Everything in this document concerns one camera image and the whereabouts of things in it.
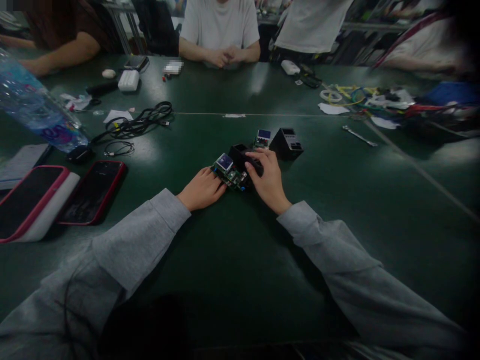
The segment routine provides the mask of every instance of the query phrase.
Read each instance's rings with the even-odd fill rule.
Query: hand
[[[225,194],[227,185],[220,186],[221,184],[222,180],[209,167],[206,167],[200,170],[185,189],[177,195],[177,198],[190,212],[205,209],[216,203]]]
[[[19,62],[37,78],[47,76],[52,71],[49,62],[42,57],[36,60],[20,60]]]
[[[218,66],[220,69],[223,69],[225,65],[228,65],[230,63],[225,52],[225,49],[210,50],[210,52],[208,53],[207,61],[213,65]]]
[[[234,45],[226,49],[225,54],[231,64],[245,61],[245,52]]]
[[[246,155],[260,160],[263,165],[263,176],[260,177],[249,162],[245,163],[256,192],[270,209],[277,215],[282,215],[292,207],[292,203],[285,196],[284,186],[282,185],[282,171],[277,160],[277,154],[259,148],[257,152],[247,152]]]

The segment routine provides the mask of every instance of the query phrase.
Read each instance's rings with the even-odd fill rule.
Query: metal tool
[[[366,142],[368,145],[370,145],[372,148],[376,148],[376,147],[378,146],[377,143],[368,141],[368,140],[367,140],[366,138],[364,138],[363,136],[358,135],[356,132],[353,132],[347,125],[343,126],[342,129],[345,130],[346,132],[349,132],[349,133],[352,134],[352,135],[355,135],[355,136],[356,136],[357,138],[359,138],[360,140],[363,140],[363,141]]]

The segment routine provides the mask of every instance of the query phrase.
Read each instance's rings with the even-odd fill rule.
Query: phone screen
[[[69,201],[60,222],[88,224],[94,221],[122,166],[121,162],[96,162]]]
[[[18,230],[63,173],[59,167],[38,167],[0,205],[0,239]]]

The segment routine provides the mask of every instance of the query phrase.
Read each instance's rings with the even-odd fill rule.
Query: plastic bottle
[[[42,83],[2,49],[0,109],[64,153],[89,144]]]

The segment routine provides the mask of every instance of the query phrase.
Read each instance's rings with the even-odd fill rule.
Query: gray sweatshirt
[[[3,321],[0,359],[74,359],[72,352],[97,359],[110,313],[159,264],[190,216],[165,189],[95,238]],[[321,271],[364,344],[442,353],[464,348],[465,331],[386,272],[344,222],[322,221],[305,202],[278,222]]]

